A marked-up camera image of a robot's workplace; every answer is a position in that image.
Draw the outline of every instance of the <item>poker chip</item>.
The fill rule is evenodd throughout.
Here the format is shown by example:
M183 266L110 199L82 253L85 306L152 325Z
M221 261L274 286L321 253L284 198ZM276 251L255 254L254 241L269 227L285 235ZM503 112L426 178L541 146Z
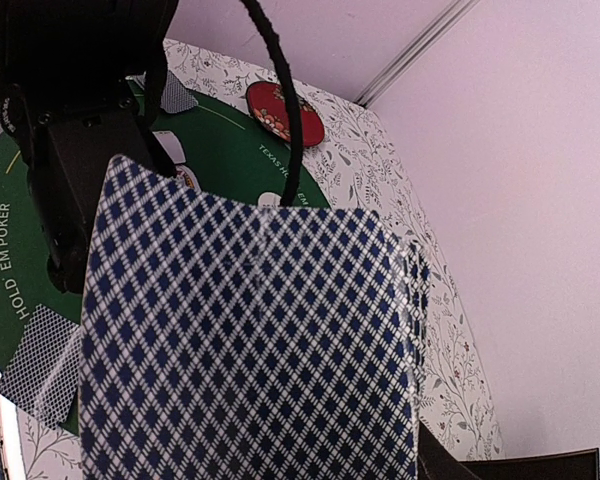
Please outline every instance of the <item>poker chip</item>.
M307 100L298 97L302 118L302 136L305 147L315 147L324 140L324 124L318 112ZM282 87L272 82L256 82L247 89L247 104L251 115L266 130L285 142L291 141L289 116L284 105Z
M176 181L180 185L186 185L189 188L193 188L196 192L202 191L202 189L200 188L200 183L194 175L193 170L191 170L186 165L176 165L176 171Z

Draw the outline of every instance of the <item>red poker chip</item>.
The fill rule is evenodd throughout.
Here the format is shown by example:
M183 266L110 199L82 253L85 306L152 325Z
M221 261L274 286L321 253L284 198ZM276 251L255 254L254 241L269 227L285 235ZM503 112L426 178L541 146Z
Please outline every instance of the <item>red poker chip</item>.
M305 147L315 147L324 140L324 124L318 112L304 98L298 97ZM247 89L249 112L270 132L290 142L289 116L284 106L282 88L277 83L256 82Z

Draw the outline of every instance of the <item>white floral border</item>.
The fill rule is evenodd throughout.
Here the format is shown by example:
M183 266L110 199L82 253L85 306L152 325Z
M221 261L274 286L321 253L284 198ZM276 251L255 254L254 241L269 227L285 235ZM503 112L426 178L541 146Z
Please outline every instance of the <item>white floral border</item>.
M276 78L265 68L179 42L168 40L165 48L171 70L187 87L244 113L247 87ZM325 123L325 142L306 151L305 166L329 203L376 210L397 235L425 246L433 283L423 421L458 459L504 457L493 401L456 285L380 120L323 90L300 82L296 88ZM81 477L75 436L45 429L24 413L19 418L29 479Z

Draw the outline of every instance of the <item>blue diamond pattern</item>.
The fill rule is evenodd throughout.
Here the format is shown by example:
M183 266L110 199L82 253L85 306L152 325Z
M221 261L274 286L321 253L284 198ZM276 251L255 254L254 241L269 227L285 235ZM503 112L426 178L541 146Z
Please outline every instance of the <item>blue diamond pattern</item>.
M258 209L119 158L97 218L87 477L414 477L428 268L377 214Z

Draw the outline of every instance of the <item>white wall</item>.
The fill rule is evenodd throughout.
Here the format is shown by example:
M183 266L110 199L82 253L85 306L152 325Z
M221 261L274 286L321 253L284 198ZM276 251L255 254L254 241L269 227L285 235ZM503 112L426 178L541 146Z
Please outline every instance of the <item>white wall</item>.
M294 77L355 98L451 0L260 0ZM240 0L180 0L169 37L270 66Z
M483 0L374 105L509 457L600 447L600 0Z

